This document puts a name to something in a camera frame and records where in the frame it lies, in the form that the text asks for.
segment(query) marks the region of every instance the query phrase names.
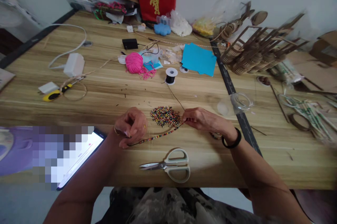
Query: person's left hand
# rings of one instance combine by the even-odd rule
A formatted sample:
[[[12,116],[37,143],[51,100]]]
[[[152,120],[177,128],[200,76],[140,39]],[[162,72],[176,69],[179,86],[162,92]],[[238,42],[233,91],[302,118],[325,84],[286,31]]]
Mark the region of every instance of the person's left hand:
[[[124,138],[119,143],[123,149],[128,144],[139,142],[147,131],[147,119],[145,114],[136,107],[129,108],[125,114],[118,117],[115,129],[123,132],[128,138]]]

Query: hand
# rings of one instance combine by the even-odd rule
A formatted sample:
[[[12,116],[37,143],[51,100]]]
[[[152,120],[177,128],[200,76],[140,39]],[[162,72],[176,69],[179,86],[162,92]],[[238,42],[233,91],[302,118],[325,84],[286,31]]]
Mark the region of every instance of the hand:
[[[186,109],[182,122],[198,130],[222,134],[227,143],[234,142],[238,137],[231,121],[200,107]]]
[[[124,133],[128,138],[124,138],[119,143],[123,149],[128,144],[139,142],[147,131],[147,119],[145,114],[136,107],[131,107],[125,114],[118,117],[115,129]]]

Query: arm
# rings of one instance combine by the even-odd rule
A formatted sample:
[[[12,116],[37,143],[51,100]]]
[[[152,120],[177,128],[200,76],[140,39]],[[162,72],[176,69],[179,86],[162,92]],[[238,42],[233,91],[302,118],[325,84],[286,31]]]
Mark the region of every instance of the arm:
[[[237,138],[231,121],[203,108],[186,109],[182,121],[199,130],[222,134],[228,145]],[[255,214],[311,223],[279,175],[244,139],[231,154],[248,186]]]
[[[146,116],[137,108],[130,108],[117,119],[115,128],[119,135],[114,129],[110,131],[98,150],[61,191],[44,224],[91,222],[94,203],[111,176],[122,148],[131,141],[139,141],[146,133]]]

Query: scissors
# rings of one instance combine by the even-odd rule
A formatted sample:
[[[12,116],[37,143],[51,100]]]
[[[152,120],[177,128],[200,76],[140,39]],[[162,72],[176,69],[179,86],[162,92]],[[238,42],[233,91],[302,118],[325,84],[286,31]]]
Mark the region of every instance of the scissors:
[[[170,157],[172,156],[173,153],[175,152],[182,152],[184,154],[183,158],[174,158],[174,159],[170,159]],[[163,169],[168,176],[177,183],[185,183],[189,178],[190,178],[190,167],[188,164],[184,165],[184,166],[179,166],[177,165],[178,163],[187,163],[189,161],[189,156],[187,155],[186,151],[184,151],[183,149],[177,148],[177,149],[173,149],[171,152],[169,152],[169,154],[167,155],[167,158],[161,162],[161,163],[149,163],[149,164],[143,164],[140,165],[139,168],[141,170],[158,170],[158,169]],[[186,171],[186,177],[182,180],[176,179],[174,178],[170,172],[171,171],[177,171],[177,170],[185,170]]]

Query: screwdriver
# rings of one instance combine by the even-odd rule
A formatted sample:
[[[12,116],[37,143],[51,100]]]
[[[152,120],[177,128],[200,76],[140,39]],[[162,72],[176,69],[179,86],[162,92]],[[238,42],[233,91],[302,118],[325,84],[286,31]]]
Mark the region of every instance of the screwdriver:
[[[72,88],[74,84],[76,84],[78,81],[84,79],[84,77],[80,78],[79,80],[75,81],[72,84],[68,84],[62,88],[62,93],[65,93],[68,89]],[[55,91],[52,91],[51,93],[45,95],[43,97],[43,101],[53,101],[54,99],[60,97],[60,89],[57,89]]]

